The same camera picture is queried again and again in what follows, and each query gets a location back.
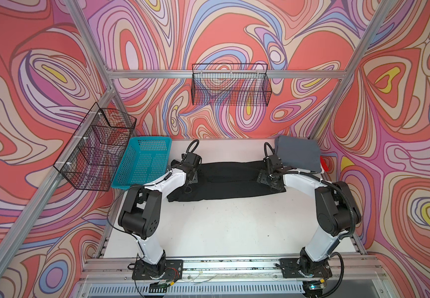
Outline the black t shirt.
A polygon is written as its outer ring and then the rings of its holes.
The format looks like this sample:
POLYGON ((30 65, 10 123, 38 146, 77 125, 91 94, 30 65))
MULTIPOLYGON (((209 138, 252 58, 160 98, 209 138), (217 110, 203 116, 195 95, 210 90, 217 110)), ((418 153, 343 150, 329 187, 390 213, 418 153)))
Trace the black t shirt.
POLYGON ((263 161, 205 163, 198 167, 197 182, 177 188, 167 196, 170 202, 197 202, 203 200, 235 199, 268 196, 283 193, 258 182, 263 161))

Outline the teal plastic basket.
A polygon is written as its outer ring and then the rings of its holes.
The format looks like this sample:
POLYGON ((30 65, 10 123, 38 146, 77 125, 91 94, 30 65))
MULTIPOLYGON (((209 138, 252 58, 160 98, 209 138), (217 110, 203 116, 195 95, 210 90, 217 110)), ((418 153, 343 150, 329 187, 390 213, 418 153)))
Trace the teal plastic basket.
POLYGON ((146 185, 167 171, 172 140, 169 137, 132 137, 111 187, 128 189, 132 185, 146 185))

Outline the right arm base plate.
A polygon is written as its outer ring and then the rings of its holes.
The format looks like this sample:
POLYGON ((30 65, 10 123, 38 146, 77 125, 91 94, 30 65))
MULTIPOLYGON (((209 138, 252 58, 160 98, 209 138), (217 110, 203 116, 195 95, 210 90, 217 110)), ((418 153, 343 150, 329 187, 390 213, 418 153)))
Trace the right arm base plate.
POLYGON ((327 259, 313 262, 308 257, 281 258, 275 266, 284 278, 329 279, 333 276, 327 259))

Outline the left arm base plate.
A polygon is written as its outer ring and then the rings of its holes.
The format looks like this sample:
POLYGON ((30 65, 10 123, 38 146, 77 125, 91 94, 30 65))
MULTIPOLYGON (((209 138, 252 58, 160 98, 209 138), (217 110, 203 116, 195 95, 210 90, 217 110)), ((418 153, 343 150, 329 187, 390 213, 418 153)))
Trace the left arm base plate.
POLYGON ((157 264, 148 264, 142 260, 128 265, 134 281, 167 280, 176 281, 182 278, 183 260, 161 260, 157 264))

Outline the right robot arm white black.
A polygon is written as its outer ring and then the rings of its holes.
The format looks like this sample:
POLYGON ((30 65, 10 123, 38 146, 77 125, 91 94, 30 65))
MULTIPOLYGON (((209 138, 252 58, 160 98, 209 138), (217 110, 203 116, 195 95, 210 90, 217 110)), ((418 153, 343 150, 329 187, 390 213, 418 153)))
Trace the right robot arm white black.
POLYGON ((284 166, 268 142, 263 144, 263 151, 265 168, 258 174, 258 183, 277 191, 293 188, 314 199, 318 228, 296 263, 284 268, 312 278, 328 266, 328 259, 341 241, 353 236, 362 216, 346 183, 326 181, 313 173, 284 166))

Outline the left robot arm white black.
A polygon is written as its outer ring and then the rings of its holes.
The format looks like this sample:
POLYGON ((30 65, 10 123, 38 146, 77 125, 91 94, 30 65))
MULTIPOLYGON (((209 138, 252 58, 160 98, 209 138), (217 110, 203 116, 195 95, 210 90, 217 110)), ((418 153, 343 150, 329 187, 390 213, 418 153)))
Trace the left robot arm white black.
POLYGON ((136 261, 130 268, 134 274, 149 279, 174 279, 181 277, 180 266, 168 267, 165 250, 160 246, 155 232, 160 223, 162 201, 176 190, 191 192, 196 183, 197 170, 202 158, 195 153, 200 141, 191 141, 181 156, 181 161, 170 167, 161 177, 144 185, 130 186, 118 212, 117 223, 111 227, 134 238, 136 261))

